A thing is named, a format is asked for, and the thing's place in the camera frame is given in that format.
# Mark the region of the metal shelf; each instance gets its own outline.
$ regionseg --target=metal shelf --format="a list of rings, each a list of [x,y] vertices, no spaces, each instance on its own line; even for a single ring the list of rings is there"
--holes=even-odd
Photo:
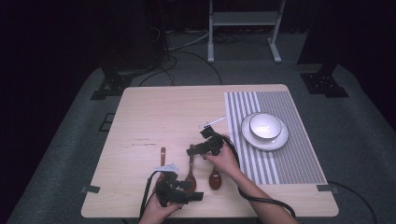
[[[207,60],[210,63],[215,61],[213,45],[214,26],[249,26],[249,25],[273,25],[274,31],[267,39],[270,50],[274,56],[275,63],[281,63],[279,52],[275,41],[282,20],[283,8],[286,0],[281,0],[278,11],[254,11],[254,12],[214,12],[213,0],[209,4],[209,39],[207,41]]]
[[[277,11],[267,12],[214,12],[214,26],[275,25]]]

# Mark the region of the bowl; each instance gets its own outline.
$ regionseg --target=bowl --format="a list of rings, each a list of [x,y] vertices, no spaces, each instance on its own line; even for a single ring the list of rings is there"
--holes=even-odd
[[[282,131],[279,119],[268,113],[259,113],[253,116],[249,127],[256,136],[264,139],[276,138]]]

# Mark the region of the gray carpet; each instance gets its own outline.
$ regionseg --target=gray carpet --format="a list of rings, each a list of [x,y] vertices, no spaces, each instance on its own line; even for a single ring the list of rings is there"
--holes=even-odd
[[[305,34],[279,34],[276,44],[282,64],[275,64],[266,39],[269,34],[243,35],[241,41],[215,45],[215,62],[224,85],[275,84],[289,87],[311,143],[327,179],[356,190],[373,207],[378,223],[396,223],[396,133],[362,91],[357,79],[342,66],[333,76],[349,98],[311,95],[301,73],[316,72],[318,64],[297,65]],[[197,35],[170,34],[171,48]],[[206,45],[182,49],[206,58]],[[189,53],[172,53],[177,65],[169,71],[174,84],[219,85],[212,67]],[[163,68],[171,67],[164,62]],[[154,72],[136,77],[132,86]],[[91,101],[104,78],[95,70],[70,107],[62,125],[8,223],[124,223],[121,219],[84,218],[80,214],[106,133],[98,129],[106,113],[116,112],[119,96]],[[161,73],[142,86],[168,86],[172,81]],[[365,204],[343,188],[334,194],[340,213],[332,218],[299,218],[300,223],[374,223]],[[128,223],[137,223],[127,219]],[[170,223],[256,223],[255,219],[169,220]]]

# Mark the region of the spoon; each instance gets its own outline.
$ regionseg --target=spoon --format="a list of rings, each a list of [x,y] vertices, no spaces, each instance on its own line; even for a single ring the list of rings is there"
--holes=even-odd
[[[219,189],[221,187],[221,176],[216,167],[213,167],[212,174],[209,176],[209,186],[212,189]]]
[[[191,182],[191,187],[189,189],[184,189],[184,191],[188,192],[188,193],[193,193],[195,192],[195,189],[197,187],[197,182],[195,180],[194,175],[192,174],[192,162],[194,161],[194,156],[190,156],[190,170],[189,170],[189,174],[186,177],[186,181],[190,181]]]
[[[161,148],[161,166],[165,166],[165,152],[166,152],[166,148],[162,147]],[[161,172],[160,176],[157,179],[156,184],[158,184],[160,181],[162,181],[165,178],[165,175],[163,174],[163,172]]]

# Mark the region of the gray and white striped mat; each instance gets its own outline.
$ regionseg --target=gray and white striped mat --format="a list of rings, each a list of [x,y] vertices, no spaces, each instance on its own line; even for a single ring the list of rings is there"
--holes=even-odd
[[[239,155],[241,170],[256,184],[326,184],[315,152],[286,91],[225,92],[229,134]],[[282,119],[289,129],[285,146],[261,151],[245,140],[242,120],[255,112]]]

